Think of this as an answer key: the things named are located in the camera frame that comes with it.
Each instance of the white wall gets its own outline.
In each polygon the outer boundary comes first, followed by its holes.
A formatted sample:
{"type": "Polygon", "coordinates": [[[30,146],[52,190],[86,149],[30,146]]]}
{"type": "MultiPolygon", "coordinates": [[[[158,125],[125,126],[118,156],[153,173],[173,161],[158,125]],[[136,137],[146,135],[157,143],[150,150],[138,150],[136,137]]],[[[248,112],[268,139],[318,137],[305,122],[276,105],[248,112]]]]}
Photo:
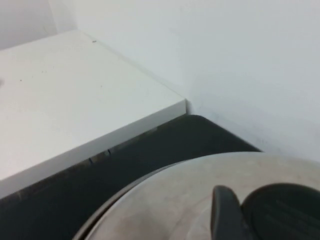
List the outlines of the white wall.
{"type": "Polygon", "coordinates": [[[0,1],[0,50],[55,34],[48,0],[0,1]]]}
{"type": "Polygon", "coordinates": [[[320,160],[318,0],[75,0],[80,29],[264,151],[320,160]]]}

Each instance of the white board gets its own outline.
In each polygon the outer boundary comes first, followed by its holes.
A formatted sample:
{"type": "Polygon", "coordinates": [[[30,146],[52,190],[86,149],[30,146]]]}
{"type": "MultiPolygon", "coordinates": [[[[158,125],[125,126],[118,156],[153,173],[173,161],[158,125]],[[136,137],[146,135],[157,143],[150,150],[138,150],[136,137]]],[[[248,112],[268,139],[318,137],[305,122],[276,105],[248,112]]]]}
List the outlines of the white board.
{"type": "Polygon", "coordinates": [[[185,113],[81,31],[0,51],[0,198],[185,113]]]}

